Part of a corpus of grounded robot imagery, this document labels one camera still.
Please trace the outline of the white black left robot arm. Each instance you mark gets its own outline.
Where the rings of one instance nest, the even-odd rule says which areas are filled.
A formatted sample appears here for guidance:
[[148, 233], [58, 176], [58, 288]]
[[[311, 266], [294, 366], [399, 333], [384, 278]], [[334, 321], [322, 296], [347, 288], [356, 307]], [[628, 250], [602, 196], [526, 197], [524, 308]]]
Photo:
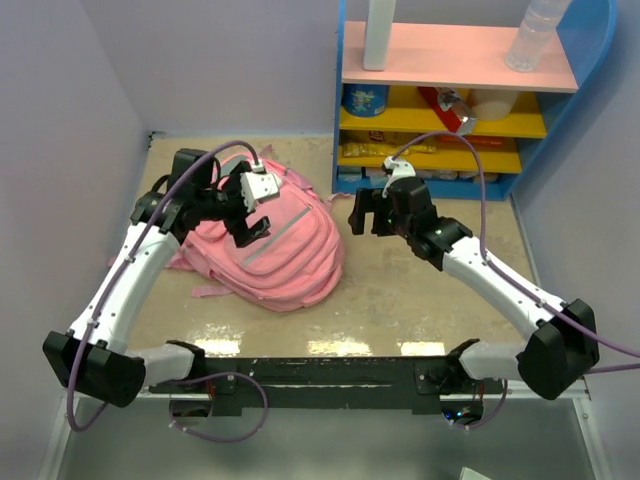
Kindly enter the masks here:
[[136, 201], [121, 250], [87, 307], [66, 332], [47, 335], [43, 352], [69, 394], [126, 407], [147, 385], [173, 380], [185, 392], [205, 385], [207, 368], [192, 347], [173, 343], [169, 364], [159, 372], [126, 351], [156, 279], [197, 226], [222, 222], [239, 248], [268, 236], [267, 218], [247, 219], [258, 204], [278, 197], [281, 182], [253, 148], [223, 173], [217, 156], [230, 146], [176, 152], [170, 173]]

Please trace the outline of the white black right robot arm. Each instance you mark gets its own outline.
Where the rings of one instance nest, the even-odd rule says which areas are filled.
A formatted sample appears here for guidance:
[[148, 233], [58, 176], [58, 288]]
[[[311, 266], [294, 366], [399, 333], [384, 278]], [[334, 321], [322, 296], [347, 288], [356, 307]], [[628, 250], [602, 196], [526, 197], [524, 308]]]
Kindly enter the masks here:
[[599, 348], [591, 337], [596, 331], [593, 309], [580, 299], [567, 303], [540, 290], [483, 252], [469, 228], [438, 214], [421, 179], [405, 177], [387, 189], [358, 189], [348, 218], [353, 234], [363, 234], [367, 214], [373, 216], [373, 234], [403, 238], [416, 257], [480, 295], [525, 342], [464, 342], [432, 376], [443, 386], [466, 393], [481, 380], [516, 380], [554, 400], [598, 362]]

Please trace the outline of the pink student backpack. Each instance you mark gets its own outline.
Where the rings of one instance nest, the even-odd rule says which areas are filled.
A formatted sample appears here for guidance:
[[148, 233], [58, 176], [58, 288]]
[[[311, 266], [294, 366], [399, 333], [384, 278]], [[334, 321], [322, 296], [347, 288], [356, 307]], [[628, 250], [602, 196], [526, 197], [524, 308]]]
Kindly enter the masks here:
[[[237, 153], [225, 159], [217, 156], [223, 173], [253, 148], [241, 141], [230, 145]], [[193, 290], [196, 298], [234, 293], [275, 312], [311, 307], [332, 292], [343, 273], [345, 248], [339, 229], [304, 177], [258, 156], [267, 172], [282, 181], [280, 195], [258, 204], [247, 219], [253, 224], [266, 216], [269, 235], [238, 248], [222, 222], [204, 221], [165, 268], [194, 271], [209, 279], [209, 284]]]

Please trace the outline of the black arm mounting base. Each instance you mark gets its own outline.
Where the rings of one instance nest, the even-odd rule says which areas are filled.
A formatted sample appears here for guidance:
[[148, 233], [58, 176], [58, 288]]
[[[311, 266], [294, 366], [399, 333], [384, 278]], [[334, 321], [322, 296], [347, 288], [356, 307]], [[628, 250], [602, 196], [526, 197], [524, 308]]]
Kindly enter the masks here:
[[500, 394], [496, 380], [472, 380], [445, 356], [214, 358], [202, 361], [192, 375], [222, 376], [212, 381], [214, 413], [238, 415], [260, 408], [262, 398], [240, 374], [265, 391], [272, 409], [409, 410], [438, 415], [441, 398], [484, 391]]

